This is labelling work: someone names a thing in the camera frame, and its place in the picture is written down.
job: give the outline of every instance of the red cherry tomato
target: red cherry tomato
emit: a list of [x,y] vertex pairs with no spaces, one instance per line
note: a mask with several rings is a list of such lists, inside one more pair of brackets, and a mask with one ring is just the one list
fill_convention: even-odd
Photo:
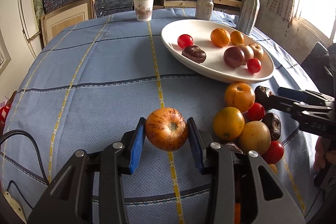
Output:
[[262,155],[268,164],[276,164],[284,155],[284,147],[281,142],[271,141],[269,149]]
[[261,70],[261,62],[260,62],[260,60],[256,59],[256,58],[251,58],[247,62],[247,69],[249,70],[250,73],[260,72],[260,70]]
[[177,39],[177,44],[181,48],[185,48],[194,44],[193,38],[188,34],[182,34]]
[[265,116],[265,109],[259,103],[254,103],[247,111],[247,117],[250,121],[260,121]]

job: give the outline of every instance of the fruit stem scar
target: fruit stem scar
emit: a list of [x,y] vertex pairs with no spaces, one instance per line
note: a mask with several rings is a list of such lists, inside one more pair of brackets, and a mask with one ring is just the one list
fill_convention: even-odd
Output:
[[176,122],[170,122],[169,123],[169,129],[170,130],[176,130],[177,129],[177,124],[176,124]]

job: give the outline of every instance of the silver bottle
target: silver bottle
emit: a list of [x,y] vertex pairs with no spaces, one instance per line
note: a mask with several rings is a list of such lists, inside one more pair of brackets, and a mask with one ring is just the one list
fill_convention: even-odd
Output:
[[213,2],[212,0],[197,0],[195,18],[202,20],[210,20],[212,16]]
[[239,12],[236,29],[250,35],[259,12],[259,0],[243,0]]

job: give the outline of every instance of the black cable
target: black cable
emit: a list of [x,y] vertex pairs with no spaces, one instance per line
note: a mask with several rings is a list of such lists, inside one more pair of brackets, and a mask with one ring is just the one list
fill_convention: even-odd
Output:
[[26,136],[28,139],[31,140],[31,142],[33,143],[34,145],[34,148],[36,150],[36,154],[37,154],[37,159],[39,161],[39,165],[40,165],[40,169],[41,169],[41,173],[42,173],[42,176],[46,182],[47,185],[49,185],[49,181],[47,179],[47,176],[44,172],[44,168],[43,168],[43,164],[42,164],[42,159],[41,159],[41,154],[40,154],[40,150],[37,146],[37,143],[36,141],[34,140],[34,138],[26,131],[24,130],[20,130],[20,129],[14,129],[14,130],[11,130],[9,132],[7,132],[6,134],[4,134],[1,138],[0,138],[0,145],[5,141],[7,140],[9,137],[12,137],[14,135],[23,135],[23,136]]
[[12,183],[15,185],[15,187],[17,188],[19,194],[22,196],[23,200],[27,203],[27,205],[33,209],[33,207],[29,204],[29,202],[26,200],[26,198],[23,196],[23,194],[21,193],[19,187],[16,185],[15,181],[14,180],[11,180],[9,183],[8,183],[8,186],[7,186],[7,190],[6,192],[9,192],[9,188],[11,187]]

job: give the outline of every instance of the silver screw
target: silver screw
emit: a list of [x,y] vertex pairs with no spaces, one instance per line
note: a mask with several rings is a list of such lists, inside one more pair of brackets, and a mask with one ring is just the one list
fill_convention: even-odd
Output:
[[251,158],[256,158],[256,157],[258,157],[258,152],[257,151],[254,151],[254,150],[251,150],[251,151],[249,151],[249,156],[251,157]]
[[210,143],[210,147],[213,148],[213,149],[219,149],[219,148],[221,148],[221,144],[213,142],[213,143]]
[[77,151],[75,152],[75,156],[78,157],[78,158],[80,158],[80,157],[82,157],[82,156],[84,156],[84,155],[85,155],[84,150],[77,150]]
[[112,144],[112,146],[115,149],[120,149],[120,148],[123,148],[124,145],[121,142],[115,142],[115,143]]

